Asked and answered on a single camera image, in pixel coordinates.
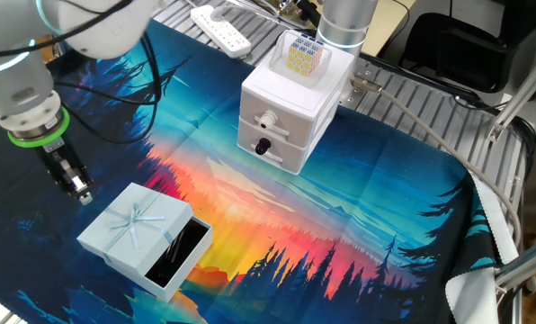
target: ribbon bow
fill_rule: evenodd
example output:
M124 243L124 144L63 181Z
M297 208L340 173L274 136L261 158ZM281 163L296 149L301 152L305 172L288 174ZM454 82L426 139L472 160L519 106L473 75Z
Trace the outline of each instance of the ribbon bow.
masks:
M150 223L147 222L147 221L163 221L165 219L164 217L142 216L142 214L144 214L144 212L148 209L148 207L145 208L143 211L141 211L140 208L138 207L138 204L134 203L134 206L130 210L130 215L127 215L127 214L125 214L123 212L120 212L120 211L115 211L114 209L112 209L110 207L106 208L106 210L105 210L106 212L109 212L112 215L116 215L116 216L118 216L118 217L120 217L120 218L125 220L125 221L115 221L115 222L110 224L111 229L122 228L122 230L120 231L120 233L118 233L112 239L112 241L104 249L103 254L104 254L104 257L105 257L106 260L111 262L110 258L108 257L108 250L110 250L114 246L114 244L116 244L116 242L118 242L118 240L122 236L124 236L124 234L127 231L130 232L130 238L132 239L132 245L134 246L134 248L140 248L140 244L138 243L138 236L136 234L135 224L140 224L142 226L147 226L147 227L149 227L151 229L159 231L160 233L162 233L162 235L165 236L166 240L168 241L168 244L172 244L174 242L174 240L173 240L172 236L170 235L170 233L168 232L168 230L162 229L162 228L160 228L160 227L158 227L158 226L156 226L154 224L150 224Z

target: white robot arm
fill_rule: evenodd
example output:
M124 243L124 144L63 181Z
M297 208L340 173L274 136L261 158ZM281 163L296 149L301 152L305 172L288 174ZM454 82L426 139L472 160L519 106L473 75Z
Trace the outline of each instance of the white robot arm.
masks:
M118 6L119 10L66 39L94 59L117 58L142 37L157 0L0 0L0 51L34 45L38 37L73 31ZM17 146L36 149L57 184L81 203L92 201L92 180L62 138L68 116L52 90L38 51L0 57L0 126Z

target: white power strip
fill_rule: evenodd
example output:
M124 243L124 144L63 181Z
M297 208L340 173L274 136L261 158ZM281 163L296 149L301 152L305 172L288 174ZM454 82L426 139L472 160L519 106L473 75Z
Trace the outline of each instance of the white power strip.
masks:
M250 53L250 41L227 20L212 21L210 15L213 11L214 7L211 5L203 5L192 9L190 17L232 59Z

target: open box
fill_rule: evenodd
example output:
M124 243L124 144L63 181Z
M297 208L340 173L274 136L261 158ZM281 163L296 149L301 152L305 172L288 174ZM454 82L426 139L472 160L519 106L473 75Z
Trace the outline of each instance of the open box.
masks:
M169 301L212 244L212 227L193 216L189 203L130 184L77 239Z

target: tablecloth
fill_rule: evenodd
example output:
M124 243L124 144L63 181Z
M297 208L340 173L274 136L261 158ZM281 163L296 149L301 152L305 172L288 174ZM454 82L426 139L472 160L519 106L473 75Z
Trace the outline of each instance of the tablecloth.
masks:
M486 214L453 157L340 108L300 175L237 147L240 85L252 71L151 23L165 95L131 145L72 122L94 179L86 206L0 129L0 302L29 323L449 323L444 287L499 264ZM153 97L140 46L87 60L64 81ZM96 129L130 138L151 106L59 88ZM130 182L191 204L213 245L170 302L83 250L76 237Z

